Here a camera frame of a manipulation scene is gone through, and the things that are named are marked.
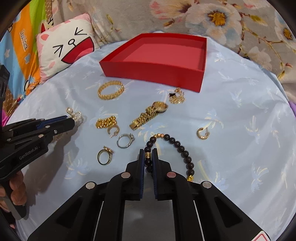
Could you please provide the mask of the person's left hand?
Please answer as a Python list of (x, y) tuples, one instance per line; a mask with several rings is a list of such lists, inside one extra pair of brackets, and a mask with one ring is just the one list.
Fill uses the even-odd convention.
[[(10, 179), (10, 187), (12, 189), (11, 193), (11, 200), (14, 205), (24, 205), (27, 202), (27, 192), (26, 186), (23, 182), (23, 173), (22, 171), (17, 172), (11, 179)], [(1, 186), (1, 198), (6, 196), (6, 191), (4, 190), (3, 186)], [(10, 212), (7, 204), (4, 200), (1, 200), (1, 208), (5, 212)]]

